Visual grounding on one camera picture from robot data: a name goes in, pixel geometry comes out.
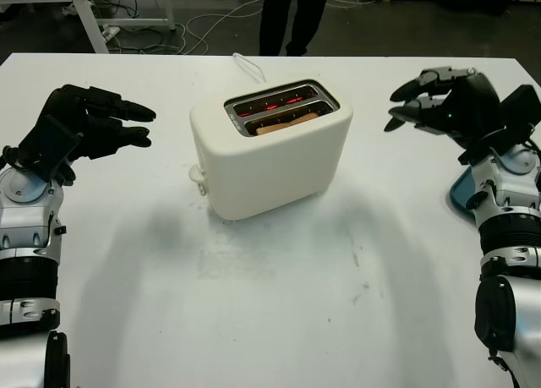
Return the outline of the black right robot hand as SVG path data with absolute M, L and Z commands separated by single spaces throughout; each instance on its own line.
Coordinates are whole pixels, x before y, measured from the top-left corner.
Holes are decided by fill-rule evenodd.
M 463 148 L 458 161 L 475 165 L 491 152 L 506 153 L 500 98 L 488 78 L 475 68 L 427 68 L 395 90 L 396 105 L 384 130 L 405 123 L 435 135 L 446 135 Z

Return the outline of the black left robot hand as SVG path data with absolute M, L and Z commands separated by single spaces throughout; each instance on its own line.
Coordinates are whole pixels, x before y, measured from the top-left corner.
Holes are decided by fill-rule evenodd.
M 78 159 L 112 156 L 129 146 L 150 147 L 145 125 L 155 119 L 152 109 L 118 93 L 64 85 L 46 99 L 26 140 L 26 156 L 19 161 L 45 181 L 70 186 L 76 180 L 72 164 Z

